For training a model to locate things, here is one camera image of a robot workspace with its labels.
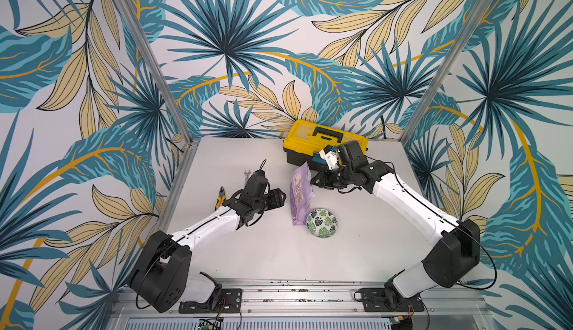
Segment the purple oats bag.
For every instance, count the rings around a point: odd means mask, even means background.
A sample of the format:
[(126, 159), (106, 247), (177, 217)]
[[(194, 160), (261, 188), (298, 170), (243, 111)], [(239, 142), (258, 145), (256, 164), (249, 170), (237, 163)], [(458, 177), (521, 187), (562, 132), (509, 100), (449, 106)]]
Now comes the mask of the purple oats bag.
[(289, 200), (293, 225), (306, 225), (310, 213), (310, 201), (314, 197), (310, 179), (311, 172), (307, 162), (292, 174)]

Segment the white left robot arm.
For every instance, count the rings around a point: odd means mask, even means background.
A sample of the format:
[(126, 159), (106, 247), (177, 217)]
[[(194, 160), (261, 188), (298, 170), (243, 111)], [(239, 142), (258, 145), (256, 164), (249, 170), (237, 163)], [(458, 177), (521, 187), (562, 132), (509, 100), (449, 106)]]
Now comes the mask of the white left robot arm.
[(218, 311), (223, 300), (222, 285), (201, 272), (190, 275), (192, 257), (216, 240), (243, 227), (254, 225), (254, 216), (284, 206), (287, 196), (271, 189), (265, 172), (255, 171), (244, 188), (219, 202), (212, 215), (183, 230), (167, 234), (156, 231), (147, 241), (128, 276), (127, 285), (160, 313), (177, 303), (190, 303), (202, 311)]

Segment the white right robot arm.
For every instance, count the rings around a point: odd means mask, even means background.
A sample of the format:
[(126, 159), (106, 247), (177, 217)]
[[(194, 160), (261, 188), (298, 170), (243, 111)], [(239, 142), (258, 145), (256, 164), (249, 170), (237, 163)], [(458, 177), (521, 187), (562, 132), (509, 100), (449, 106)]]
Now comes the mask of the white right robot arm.
[(359, 143), (326, 146), (319, 152), (320, 169), (311, 180), (319, 188), (365, 190), (390, 204), (431, 245), (419, 263), (389, 279), (384, 298), (393, 308), (435, 288), (451, 288), (480, 262), (480, 229), (442, 211), (399, 176), (390, 162), (366, 156)]

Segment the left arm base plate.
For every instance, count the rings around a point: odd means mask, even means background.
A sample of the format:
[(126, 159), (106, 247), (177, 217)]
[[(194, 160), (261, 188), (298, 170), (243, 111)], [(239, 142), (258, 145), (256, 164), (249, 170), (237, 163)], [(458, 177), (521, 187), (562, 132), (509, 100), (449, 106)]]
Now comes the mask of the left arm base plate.
[(205, 303), (180, 302), (179, 314), (238, 314), (241, 311), (243, 290), (241, 288), (222, 288)]

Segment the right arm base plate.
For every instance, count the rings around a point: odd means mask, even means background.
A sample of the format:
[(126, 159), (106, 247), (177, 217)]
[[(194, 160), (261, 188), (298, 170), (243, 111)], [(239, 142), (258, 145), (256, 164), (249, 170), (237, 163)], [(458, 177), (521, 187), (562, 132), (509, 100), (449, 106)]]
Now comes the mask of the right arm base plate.
[(414, 314), (425, 311), (419, 297), (404, 298), (392, 289), (361, 288), (356, 295), (356, 300), (362, 303), (366, 313)]

